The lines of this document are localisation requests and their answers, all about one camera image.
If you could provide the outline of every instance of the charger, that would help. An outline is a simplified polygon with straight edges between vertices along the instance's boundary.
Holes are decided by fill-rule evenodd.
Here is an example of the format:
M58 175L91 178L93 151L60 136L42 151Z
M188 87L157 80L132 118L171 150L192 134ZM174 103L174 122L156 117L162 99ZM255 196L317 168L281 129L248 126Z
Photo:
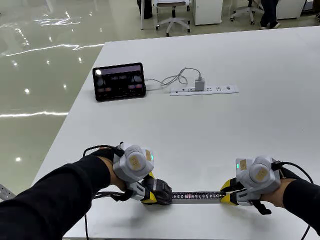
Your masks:
M205 79L199 76L194 82L194 91L201 92L205 90Z

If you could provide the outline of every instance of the power strip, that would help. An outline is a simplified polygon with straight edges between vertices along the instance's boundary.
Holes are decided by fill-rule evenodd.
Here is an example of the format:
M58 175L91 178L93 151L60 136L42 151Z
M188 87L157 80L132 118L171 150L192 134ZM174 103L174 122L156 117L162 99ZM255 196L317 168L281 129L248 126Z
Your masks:
M207 86L204 91L195 91L195 87L171 89L170 96L208 95L208 94L236 94L239 90L236 85Z

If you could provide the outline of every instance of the black sleeve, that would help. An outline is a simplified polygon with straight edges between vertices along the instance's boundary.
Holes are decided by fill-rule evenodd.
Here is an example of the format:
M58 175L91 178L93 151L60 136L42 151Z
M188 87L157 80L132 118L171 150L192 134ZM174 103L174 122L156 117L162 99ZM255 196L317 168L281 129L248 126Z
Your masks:
M0 239L58 240L110 184L105 163L88 155L40 179L14 199L0 203Z
M320 235L320 186L302 179L291 182L284 191L283 205Z

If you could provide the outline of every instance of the tiled floor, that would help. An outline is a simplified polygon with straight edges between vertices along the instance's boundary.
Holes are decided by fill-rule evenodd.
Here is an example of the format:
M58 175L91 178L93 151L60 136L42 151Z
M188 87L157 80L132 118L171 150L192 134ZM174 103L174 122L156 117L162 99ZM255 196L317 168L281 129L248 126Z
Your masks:
M259 28L247 16L230 22L234 7L225 0L222 23L191 24L191 34ZM140 30L136 0L1 0L0 12L0 184L19 193L30 186L104 42L164 37L165 29L155 31L148 19ZM183 8L177 15L192 17ZM318 23L304 16L281 24ZM171 36L186 34L177 26Z

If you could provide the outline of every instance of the black cable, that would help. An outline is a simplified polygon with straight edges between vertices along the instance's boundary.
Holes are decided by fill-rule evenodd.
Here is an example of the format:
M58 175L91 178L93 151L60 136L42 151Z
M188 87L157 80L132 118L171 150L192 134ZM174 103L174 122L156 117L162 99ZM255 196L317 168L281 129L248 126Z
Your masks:
M84 215L84 225L85 225L85 237L86 237L86 240L89 240L87 214Z
M110 145L96 145L96 146L92 146L87 148L86 150L84 150L82 157L86 156L86 153L90 150L93 149L100 149L100 148L109 148L109 149L113 149L115 151L118 151L118 149L114 146L110 146ZM104 198L104 197L111 197L111 195L116 195L116 196L120 196L123 193L121 192L116 192L116 191L101 191L101 192L97 192L97 194L95 195L95 197L93 199L99 199L99 198ZM87 214L84 215L84 225L85 225L85 237L86 240L89 240L89 235L88 235L88 221L87 221Z
M86 150L84 150L83 152L83 157L86 155L86 153L90 150L93 150L93 149L99 149L99 148L110 148L110 149L114 149L115 147L114 146L110 146L110 145L97 145L97 146L92 146L92 147L89 147L87 148ZM88 222L87 222L87 214L84 215L84 225L85 225L85 237L86 237L86 240L89 240L89 236L88 236Z
M283 165L291 165L291 166L294 166L296 167L297 169L299 169L301 172L304 173L304 175L307 176L307 178L309 179L310 183L314 183L314 181L312 180L312 178L310 177L310 175L302 168L300 167L299 165L295 164L295 163L292 163L292 162L288 162L288 161L282 161L279 163L279 165L283 166ZM308 225L308 227L306 228L301 240L304 240L305 237L307 236L308 232L309 232L309 229L310 229L310 225Z
M280 165L291 165L291 166L294 166L296 167L297 169L299 169L301 172L304 173L304 175L307 176L307 178L309 179L310 183L314 183L314 181L312 180L312 178L310 177L310 175L302 168L300 167L299 165L295 164L295 163L292 163L292 162L288 162L288 161L282 161L279 163Z

